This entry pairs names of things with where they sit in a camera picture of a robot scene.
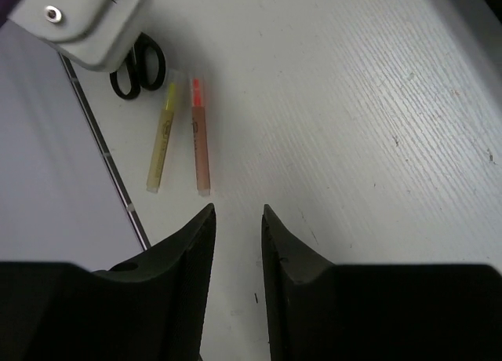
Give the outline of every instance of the black scissors handle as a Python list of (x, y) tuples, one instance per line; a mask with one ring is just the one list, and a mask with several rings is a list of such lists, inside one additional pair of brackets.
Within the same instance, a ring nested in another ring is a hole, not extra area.
[[(152, 49), (157, 56), (158, 71), (153, 82), (148, 81), (147, 50)], [(148, 35), (141, 33), (134, 43), (134, 47), (125, 58), (125, 67), (129, 75), (131, 90), (122, 92), (118, 85), (117, 72), (110, 74), (111, 87), (114, 92), (124, 100), (134, 100), (141, 92), (141, 88), (154, 91), (160, 89), (166, 78), (166, 58), (162, 49)]]

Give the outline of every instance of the gray panel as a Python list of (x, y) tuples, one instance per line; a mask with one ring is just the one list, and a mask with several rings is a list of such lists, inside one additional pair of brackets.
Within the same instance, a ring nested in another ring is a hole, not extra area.
[(141, 252), (58, 54), (0, 30), (0, 260), (109, 268)]

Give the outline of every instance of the wood grain surface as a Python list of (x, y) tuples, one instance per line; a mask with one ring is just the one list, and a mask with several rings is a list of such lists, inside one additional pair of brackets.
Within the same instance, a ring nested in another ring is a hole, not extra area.
[(155, 0), (147, 33), (209, 72), (210, 198), (189, 106), (152, 195), (164, 93), (128, 103), (78, 73), (153, 242), (216, 205), (204, 360), (270, 358), (265, 203), (336, 263), (502, 268), (502, 26), (482, 0)]

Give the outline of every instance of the orange marker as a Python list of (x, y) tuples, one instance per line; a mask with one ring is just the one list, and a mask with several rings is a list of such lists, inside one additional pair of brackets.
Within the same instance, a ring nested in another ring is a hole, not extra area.
[(194, 127), (195, 173), (197, 189), (202, 196), (209, 195), (211, 182), (209, 179), (209, 156), (207, 152), (206, 132), (206, 99), (204, 93), (204, 78), (201, 75), (192, 76), (191, 87), (191, 117)]

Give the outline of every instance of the dark edge strip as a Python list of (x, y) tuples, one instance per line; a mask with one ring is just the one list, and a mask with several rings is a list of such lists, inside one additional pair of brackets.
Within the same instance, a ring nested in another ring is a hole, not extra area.
[(80, 106), (82, 107), (82, 112), (85, 115), (87, 124), (89, 124), (89, 128), (91, 129), (98, 148), (100, 149), (101, 157), (103, 158), (110, 177), (113, 180), (118, 196), (120, 196), (124, 209), (127, 212), (129, 220), (131, 221), (131, 225), (136, 232), (136, 237), (138, 238), (138, 241), (140, 241), (140, 245), (141, 247), (143, 247), (143, 250), (147, 250), (151, 248), (150, 241), (148, 240), (148, 237), (144, 231), (143, 225), (141, 224), (138, 213), (134, 208), (133, 202), (131, 201), (129, 194), (127, 193), (126, 186), (124, 185), (124, 182), (122, 181), (120, 174), (118, 173), (117, 166), (115, 165), (115, 162), (111, 157), (110, 150), (108, 149), (107, 143), (104, 140), (103, 134), (101, 133), (100, 127), (97, 124), (96, 118), (94, 117), (89, 102), (85, 97), (84, 91), (82, 89), (82, 86), (80, 85), (80, 81), (78, 80), (75, 70), (73, 69), (73, 66), (71, 65), (69, 59), (62, 56), (61, 54), (60, 59), (63, 63), (64, 69), (67, 72), (68, 78), (70, 79), (70, 83), (73, 87), (75, 95), (80, 102)]

